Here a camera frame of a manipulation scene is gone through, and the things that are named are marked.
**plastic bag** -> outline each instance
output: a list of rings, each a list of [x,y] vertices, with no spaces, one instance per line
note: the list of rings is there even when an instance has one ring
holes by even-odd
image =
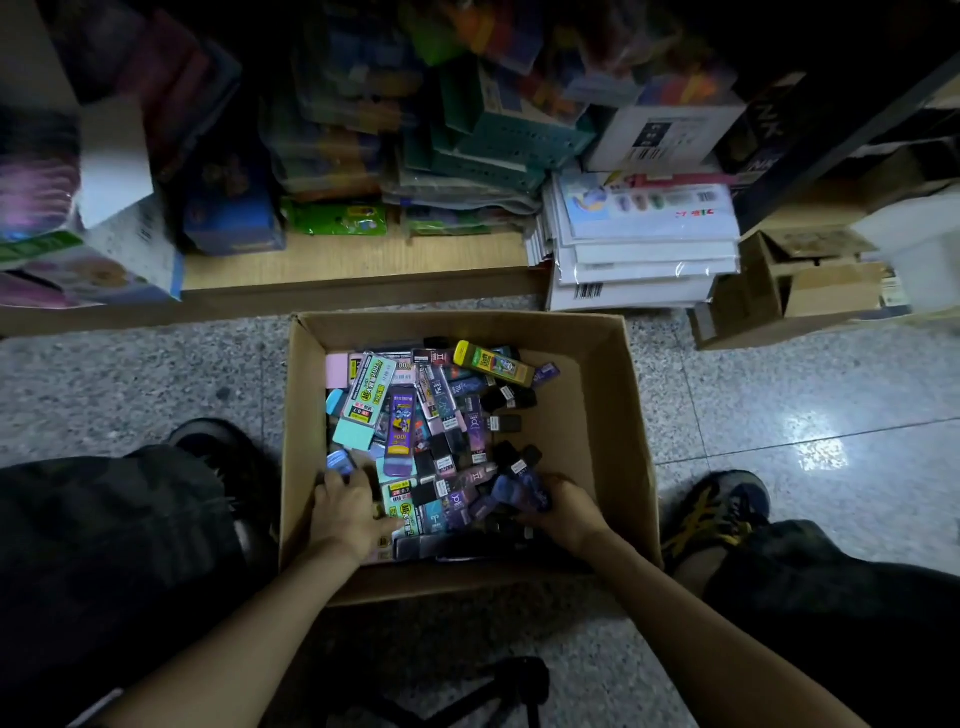
[[[383,205],[355,203],[295,203],[280,200],[287,230],[307,235],[386,235],[387,212]]]

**stack of white packages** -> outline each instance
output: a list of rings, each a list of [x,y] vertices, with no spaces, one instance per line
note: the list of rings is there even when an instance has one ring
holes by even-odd
[[[740,229],[716,174],[579,173],[543,188],[556,243],[547,310],[691,307],[739,273]]]

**black sneaker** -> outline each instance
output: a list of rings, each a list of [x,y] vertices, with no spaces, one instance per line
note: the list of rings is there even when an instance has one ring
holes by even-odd
[[[737,546],[754,529],[770,522],[770,494],[753,473],[711,473],[684,498],[661,534],[666,572],[672,574],[690,554],[711,546]]]
[[[239,427],[213,418],[191,420],[175,429],[165,444],[186,450],[217,474],[236,521],[278,540],[278,468]]]

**speckled tile floor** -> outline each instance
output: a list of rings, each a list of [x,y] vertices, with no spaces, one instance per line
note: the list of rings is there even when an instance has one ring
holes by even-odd
[[[0,466],[123,454],[202,415],[276,451],[287,326],[276,317],[2,342]],[[960,574],[960,328],[824,333],[736,352],[696,352],[684,316],[632,316],[629,331],[661,501],[710,469],[744,468],[770,486],[775,519],[813,519],[853,556]],[[588,579],[330,613],[271,725],[308,724],[302,705],[331,634],[349,634],[338,649],[422,715],[476,685],[471,668],[540,655],[552,672],[544,725],[693,724],[646,642]],[[378,723],[350,714],[338,724]]]

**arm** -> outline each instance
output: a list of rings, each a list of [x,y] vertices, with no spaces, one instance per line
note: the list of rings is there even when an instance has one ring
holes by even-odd
[[[866,725],[831,693],[636,553],[610,530],[586,491],[558,477],[547,477],[544,484],[553,510],[524,520],[543,528],[607,583],[700,725]]]
[[[335,471],[318,486],[310,546],[297,562],[210,634],[109,706],[98,722],[123,726],[255,726],[317,615],[383,534],[370,482]]]

